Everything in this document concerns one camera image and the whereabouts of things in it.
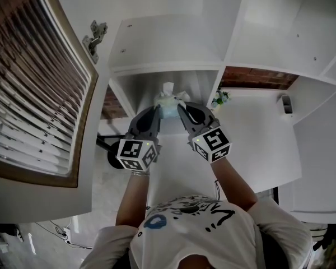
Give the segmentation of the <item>black bag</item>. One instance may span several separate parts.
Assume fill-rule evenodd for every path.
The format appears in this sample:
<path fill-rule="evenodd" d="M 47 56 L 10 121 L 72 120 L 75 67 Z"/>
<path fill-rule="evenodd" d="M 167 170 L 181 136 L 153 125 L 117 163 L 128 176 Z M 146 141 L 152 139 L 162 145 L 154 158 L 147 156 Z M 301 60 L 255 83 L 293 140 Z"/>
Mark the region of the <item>black bag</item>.
<path fill-rule="evenodd" d="M 312 247 L 313 251 L 317 251 L 320 247 L 327 249 L 332 241 L 336 239 L 336 224 L 328 224 L 327 231 L 323 235 L 323 239 L 315 243 Z"/>

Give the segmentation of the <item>beige backpack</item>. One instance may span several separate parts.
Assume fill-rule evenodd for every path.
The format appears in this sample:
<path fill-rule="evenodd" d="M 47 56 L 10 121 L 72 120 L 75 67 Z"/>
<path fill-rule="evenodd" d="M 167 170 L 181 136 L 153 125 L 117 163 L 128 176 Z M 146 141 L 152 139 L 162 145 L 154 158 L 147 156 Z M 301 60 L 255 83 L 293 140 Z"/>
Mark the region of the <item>beige backpack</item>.
<path fill-rule="evenodd" d="M 328 224 L 317 224 L 317 223 L 306 223 L 306 226 L 309 228 L 312 241 L 314 243 L 322 241 L 324 239 L 324 235 L 327 232 Z"/>

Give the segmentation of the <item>black coat rack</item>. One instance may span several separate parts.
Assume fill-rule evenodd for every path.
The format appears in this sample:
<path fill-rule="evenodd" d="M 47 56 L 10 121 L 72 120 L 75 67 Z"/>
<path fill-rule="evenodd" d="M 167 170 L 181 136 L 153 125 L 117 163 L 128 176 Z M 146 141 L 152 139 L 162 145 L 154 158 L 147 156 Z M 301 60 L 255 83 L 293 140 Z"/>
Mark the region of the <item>black coat rack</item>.
<path fill-rule="evenodd" d="M 109 164 L 119 170 L 123 169 L 122 164 L 117 159 L 118 148 L 120 140 L 124 138 L 124 135 L 97 135 L 96 145 L 104 149 L 107 152 L 107 160 Z"/>

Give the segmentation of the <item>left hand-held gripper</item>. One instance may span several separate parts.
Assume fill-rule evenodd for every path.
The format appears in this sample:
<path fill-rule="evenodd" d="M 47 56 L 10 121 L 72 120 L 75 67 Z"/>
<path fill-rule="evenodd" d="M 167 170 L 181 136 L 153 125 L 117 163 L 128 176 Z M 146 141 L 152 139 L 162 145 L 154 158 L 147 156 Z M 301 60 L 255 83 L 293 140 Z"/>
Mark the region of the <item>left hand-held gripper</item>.
<path fill-rule="evenodd" d="M 130 133 L 119 142 L 116 158 L 124 169 L 148 171 L 158 158 L 157 135 L 160 131 L 160 107 L 151 106 L 141 111 L 130 123 Z"/>

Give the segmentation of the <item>white louvred cabinet door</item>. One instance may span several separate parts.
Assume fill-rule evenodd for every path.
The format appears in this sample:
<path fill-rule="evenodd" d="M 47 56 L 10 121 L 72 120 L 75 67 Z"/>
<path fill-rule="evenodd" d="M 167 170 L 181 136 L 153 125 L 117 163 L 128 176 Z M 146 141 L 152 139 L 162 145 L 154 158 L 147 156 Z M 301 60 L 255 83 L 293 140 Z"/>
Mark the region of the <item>white louvred cabinet door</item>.
<path fill-rule="evenodd" d="M 92 209 L 108 82 L 59 0 L 0 0 L 0 224 Z"/>

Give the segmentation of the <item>potted blue white flowers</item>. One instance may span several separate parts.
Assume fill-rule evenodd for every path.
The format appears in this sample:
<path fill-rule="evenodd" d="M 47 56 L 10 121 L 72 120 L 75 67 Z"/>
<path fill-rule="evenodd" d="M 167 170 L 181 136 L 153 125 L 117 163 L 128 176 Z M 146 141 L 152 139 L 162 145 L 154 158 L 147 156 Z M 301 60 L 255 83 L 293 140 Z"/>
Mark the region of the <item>potted blue white flowers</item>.
<path fill-rule="evenodd" d="M 216 94 L 211 102 L 211 111 L 218 112 L 220 107 L 230 100 L 230 93 L 218 88 Z"/>

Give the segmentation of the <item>white tall cabinet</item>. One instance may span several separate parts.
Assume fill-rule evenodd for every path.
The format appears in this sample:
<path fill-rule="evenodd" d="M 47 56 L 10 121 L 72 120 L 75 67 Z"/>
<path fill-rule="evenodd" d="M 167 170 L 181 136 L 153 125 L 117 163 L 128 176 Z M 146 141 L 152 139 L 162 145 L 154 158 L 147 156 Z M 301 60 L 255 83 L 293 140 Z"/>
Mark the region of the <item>white tall cabinet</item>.
<path fill-rule="evenodd" d="M 293 211 L 303 221 L 336 223 L 336 93 L 295 126 L 302 177 Z"/>

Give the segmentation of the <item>person's right forearm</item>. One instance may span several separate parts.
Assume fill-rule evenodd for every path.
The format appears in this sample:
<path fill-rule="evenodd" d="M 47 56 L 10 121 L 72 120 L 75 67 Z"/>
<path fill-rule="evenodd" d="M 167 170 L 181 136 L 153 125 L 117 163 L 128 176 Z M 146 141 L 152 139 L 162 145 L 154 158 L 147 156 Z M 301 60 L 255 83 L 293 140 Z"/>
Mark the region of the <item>person's right forearm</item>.
<path fill-rule="evenodd" d="M 254 191 L 226 158 L 211 163 L 211 168 L 229 203 L 244 211 L 249 211 L 257 203 Z"/>

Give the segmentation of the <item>person in printed white shirt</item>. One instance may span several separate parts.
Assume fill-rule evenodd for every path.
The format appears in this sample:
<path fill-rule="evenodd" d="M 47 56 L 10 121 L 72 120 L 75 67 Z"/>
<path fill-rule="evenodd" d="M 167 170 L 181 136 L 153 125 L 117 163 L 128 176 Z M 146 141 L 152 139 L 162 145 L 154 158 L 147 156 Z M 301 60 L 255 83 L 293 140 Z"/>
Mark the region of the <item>person in printed white shirt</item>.
<path fill-rule="evenodd" d="M 311 246 L 309 229 L 270 198 L 244 211 L 190 195 L 150 208 L 138 227 L 101 229 L 80 269 L 178 269 L 192 255 L 214 269 L 300 269 Z"/>

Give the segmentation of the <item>white desk with shelves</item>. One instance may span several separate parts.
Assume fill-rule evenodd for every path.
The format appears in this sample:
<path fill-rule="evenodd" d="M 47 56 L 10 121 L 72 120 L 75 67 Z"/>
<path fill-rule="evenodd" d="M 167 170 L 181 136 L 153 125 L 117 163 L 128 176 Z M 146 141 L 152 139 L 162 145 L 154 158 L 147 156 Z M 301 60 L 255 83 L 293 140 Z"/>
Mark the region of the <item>white desk with shelves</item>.
<path fill-rule="evenodd" d="M 122 135 L 165 82 L 210 105 L 227 67 L 282 75 L 287 89 L 241 86 L 215 116 L 232 139 L 228 159 L 255 191 L 302 175 L 294 126 L 336 92 L 336 0 L 92 0 L 109 25 L 100 53 L 126 118 L 101 122 Z M 281 97 L 288 95 L 292 114 Z"/>

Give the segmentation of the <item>pack of tissues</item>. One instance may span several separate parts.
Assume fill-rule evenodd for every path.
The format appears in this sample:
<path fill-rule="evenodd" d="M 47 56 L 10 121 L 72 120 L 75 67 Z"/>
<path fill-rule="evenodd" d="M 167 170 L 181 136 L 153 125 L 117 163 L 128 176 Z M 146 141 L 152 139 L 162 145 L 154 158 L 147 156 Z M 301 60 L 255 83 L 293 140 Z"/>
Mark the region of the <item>pack of tissues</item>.
<path fill-rule="evenodd" d="M 154 106 L 159 106 L 161 119 L 179 117 L 178 105 L 185 106 L 186 102 L 190 102 L 191 98 L 186 91 L 174 93 L 174 83 L 165 82 L 162 91 L 159 92 L 154 100 Z"/>

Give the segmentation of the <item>person's left forearm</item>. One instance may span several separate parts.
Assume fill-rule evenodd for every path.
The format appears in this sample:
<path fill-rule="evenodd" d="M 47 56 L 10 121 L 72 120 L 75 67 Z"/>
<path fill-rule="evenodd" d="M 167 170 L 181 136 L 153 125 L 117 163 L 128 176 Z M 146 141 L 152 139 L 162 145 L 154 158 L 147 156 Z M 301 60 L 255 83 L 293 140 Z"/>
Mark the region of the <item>person's left forearm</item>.
<path fill-rule="evenodd" d="M 138 228 L 145 219 L 150 176 L 132 173 L 116 216 L 116 226 Z"/>

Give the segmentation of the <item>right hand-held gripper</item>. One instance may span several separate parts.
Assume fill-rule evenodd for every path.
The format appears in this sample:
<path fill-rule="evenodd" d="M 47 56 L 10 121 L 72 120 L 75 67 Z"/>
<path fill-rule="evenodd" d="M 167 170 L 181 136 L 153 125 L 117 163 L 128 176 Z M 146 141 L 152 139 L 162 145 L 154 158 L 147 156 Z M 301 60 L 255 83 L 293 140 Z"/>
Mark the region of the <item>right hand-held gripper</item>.
<path fill-rule="evenodd" d="M 189 142 L 193 151 L 210 164 L 230 153 L 231 137 L 218 119 L 211 121 L 211 111 L 206 106 L 186 102 L 184 105 L 179 104 L 177 109 L 184 128 L 190 134 Z"/>

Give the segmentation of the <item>metal door hinge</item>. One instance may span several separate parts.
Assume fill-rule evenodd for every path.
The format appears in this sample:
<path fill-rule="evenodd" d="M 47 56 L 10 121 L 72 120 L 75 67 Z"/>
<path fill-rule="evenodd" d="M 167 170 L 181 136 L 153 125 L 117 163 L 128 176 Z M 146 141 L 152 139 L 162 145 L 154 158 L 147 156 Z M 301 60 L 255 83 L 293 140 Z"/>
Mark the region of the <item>metal door hinge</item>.
<path fill-rule="evenodd" d="M 98 24 L 96 20 L 90 25 L 92 37 L 85 35 L 82 39 L 82 44 L 88 52 L 94 64 L 98 63 L 99 56 L 97 54 L 97 46 L 102 42 L 105 34 L 107 33 L 108 26 L 105 22 Z"/>

